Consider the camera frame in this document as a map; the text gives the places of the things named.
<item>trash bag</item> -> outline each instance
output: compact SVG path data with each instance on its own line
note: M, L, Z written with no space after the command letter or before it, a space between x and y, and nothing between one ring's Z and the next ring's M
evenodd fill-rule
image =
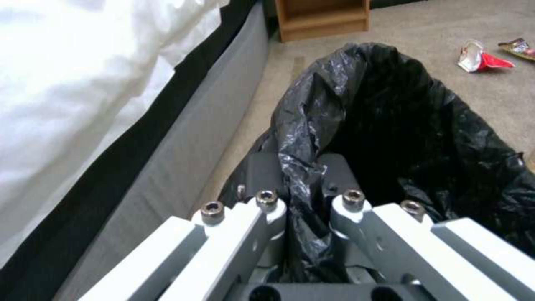
M535 255L535 176L522 154L394 47L348 44L315 61L282 97L254 152L278 154L290 193L286 281L347 280L318 211L324 153L346 158L373 206L417 200L435 222L468 216ZM227 206L238 201L244 168L221 191Z

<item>bed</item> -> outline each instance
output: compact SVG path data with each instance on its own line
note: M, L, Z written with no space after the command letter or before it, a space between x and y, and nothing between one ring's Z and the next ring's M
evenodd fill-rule
M206 11L216 7L221 25L206 21L213 30L188 42L183 58L166 52L180 63L165 87L147 80L153 100L143 113L104 144L34 227L25 224L28 234L0 271L0 299L76 299L167 217L186 217L197 202L267 56L261 3L211 3Z

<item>black fabric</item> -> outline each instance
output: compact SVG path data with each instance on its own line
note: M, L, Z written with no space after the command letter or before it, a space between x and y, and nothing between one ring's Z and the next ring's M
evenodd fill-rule
M423 65L382 44L349 44L314 62L249 153L279 156L288 202L284 281L345 282L321 212L324 153L343 155L377 206L412 199L434 221L468 216L535 256L535 175ZM245 158L219 200L232 207Z
M175 68L147 113L98 157L0 270L0 300L54 296L255 2L232 0L221 9L221 26Z

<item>white bedsheet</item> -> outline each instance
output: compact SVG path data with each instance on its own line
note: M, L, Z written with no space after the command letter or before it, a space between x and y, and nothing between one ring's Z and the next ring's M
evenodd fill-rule
M0 267L147 111L227 3L0 2Z

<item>snack wrapper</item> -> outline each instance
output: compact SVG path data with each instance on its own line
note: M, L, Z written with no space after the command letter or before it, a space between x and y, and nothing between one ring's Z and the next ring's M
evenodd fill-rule
M484 71L489 68L512 68L515 66L510 61L486 53L483 44L476 40L469 40L461 48L461 55L457 64L466 72Z

